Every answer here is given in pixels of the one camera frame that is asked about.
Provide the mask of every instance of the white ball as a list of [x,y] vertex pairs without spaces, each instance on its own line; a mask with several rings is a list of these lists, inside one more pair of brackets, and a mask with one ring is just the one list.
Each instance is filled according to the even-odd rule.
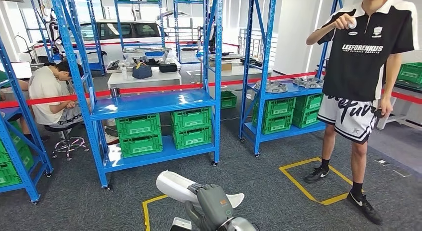
[[349,28],[354,29],[357,26],[357,21],[355,18],[352,17],[352,22],[349,22]]

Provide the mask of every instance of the car window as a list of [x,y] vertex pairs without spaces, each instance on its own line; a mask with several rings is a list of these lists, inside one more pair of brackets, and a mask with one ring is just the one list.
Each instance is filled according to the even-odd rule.
[[138,38],[160,37],[158,26],[155,23],[134,23]]
[[[90,24],[81,25],[81,35],[84,41],[93,41],[94,32]],[[72,33],[70,33],[70,39],[72,42],[75,42],[75,38]]]
[[[101,38],[113,39],[119,38],[117,23],[102,23],[100,26]],[[121,34],[123,38],[132,37],[132,26],[130,23],[121,24]]]

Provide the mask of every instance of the shelf caster wheel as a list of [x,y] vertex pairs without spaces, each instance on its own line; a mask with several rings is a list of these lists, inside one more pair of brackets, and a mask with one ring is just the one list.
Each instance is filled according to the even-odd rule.
[[108,185],[107,187],[103,188],[105,191],[110,191],[111,190],[111,185]]

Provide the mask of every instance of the chair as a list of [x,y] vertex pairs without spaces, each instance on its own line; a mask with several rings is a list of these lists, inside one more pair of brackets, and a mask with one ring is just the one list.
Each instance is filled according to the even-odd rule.
[[89,149],[85,145],[85,139],[83,139],[82,137],[69,137],[69,133],[67,130],[74,128],[77,125],[79,125],[79,123],[74,123],[74,124],[71,124],[70,126],[63,127],[63,128],[56,128],[56,127],[51,127],[49,125],[44,125],[47,131],[62,132],[64,136],[64,139],[59,141],[54,146],[54,150],[51,153],[52,159],[57,158],[56,152],[58,152],[58,153],[66,153],[66,160],[70,161],[72,159],[70,156],[70,152],[78,149],[79,147],[83,147],[85,149],[84,151],[89,151]]

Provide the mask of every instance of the white collar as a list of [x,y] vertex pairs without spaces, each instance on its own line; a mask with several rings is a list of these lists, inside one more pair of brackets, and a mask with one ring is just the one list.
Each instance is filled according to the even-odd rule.
[[[388,12],[390,11],[391,6],[393,5],[393,0],[387,0],[383,6],[381,6],[381,8],[379,8],[377,11],[375,11],[376,13],[385,13],[388,14]],[[363,16],[365,15],[365,11],[362,9],[362,3],[358,4],[356,6],[356,13],[354,15],[354,17],[359,17],[359,16]]]

